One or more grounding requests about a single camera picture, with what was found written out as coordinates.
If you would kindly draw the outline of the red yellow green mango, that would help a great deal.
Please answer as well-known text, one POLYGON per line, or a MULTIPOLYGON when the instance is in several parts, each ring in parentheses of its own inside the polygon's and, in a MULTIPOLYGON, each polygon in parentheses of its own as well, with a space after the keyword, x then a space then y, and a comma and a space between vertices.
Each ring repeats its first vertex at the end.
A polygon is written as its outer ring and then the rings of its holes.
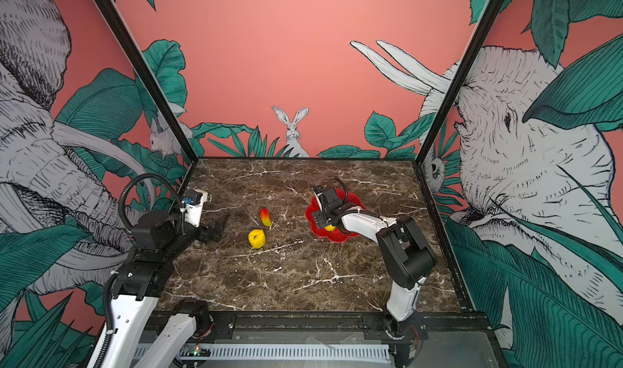
POLYGON ((267 208, 261 209, 261 221, 262 224, 266 227, 271 227, 273 224, 269 215, 269 210, 267 208))

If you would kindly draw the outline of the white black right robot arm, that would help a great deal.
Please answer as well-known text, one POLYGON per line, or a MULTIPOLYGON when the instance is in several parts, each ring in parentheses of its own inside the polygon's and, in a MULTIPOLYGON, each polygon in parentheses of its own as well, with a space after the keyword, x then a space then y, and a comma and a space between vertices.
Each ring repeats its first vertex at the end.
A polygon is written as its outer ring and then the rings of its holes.
POLYGON ((409 215, 384 217, 339 196, 332 187, 314 186, 319 209, 313 212, 319 229, 332 226, 374 241, 392 280, 383 326, 394 340, 411 333, 420 291, 436 265, 436 256, 415 220, 409 215))

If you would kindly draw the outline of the yellow fake apple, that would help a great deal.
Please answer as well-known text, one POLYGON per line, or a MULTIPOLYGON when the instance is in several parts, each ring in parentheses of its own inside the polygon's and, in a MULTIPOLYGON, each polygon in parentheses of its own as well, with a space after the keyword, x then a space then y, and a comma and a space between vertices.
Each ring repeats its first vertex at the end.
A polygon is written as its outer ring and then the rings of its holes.
POLYGON ((266 244, 264 230, 253 230, 248 234, 248 241, 254 249, 261 249, 266 244))

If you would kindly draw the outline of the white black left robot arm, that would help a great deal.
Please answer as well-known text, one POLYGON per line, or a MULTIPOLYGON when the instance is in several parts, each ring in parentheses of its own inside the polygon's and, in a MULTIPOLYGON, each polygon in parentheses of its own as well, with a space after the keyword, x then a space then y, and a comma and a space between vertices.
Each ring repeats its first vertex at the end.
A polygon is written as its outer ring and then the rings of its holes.
POLYGON ((198 344, 233 336, 236 317, 217 314, 209 303, 185 298, 144 355, 133 358, 149 319, 175 270, 175 259, 195 241, 219 241, 228 216, 213 225, 193 225, 190 213, 150 212, 131 227, 136 239, 128 260, 106 282, 102 295, 105 327, 89 367, 167 367, 190 341, 198 344))

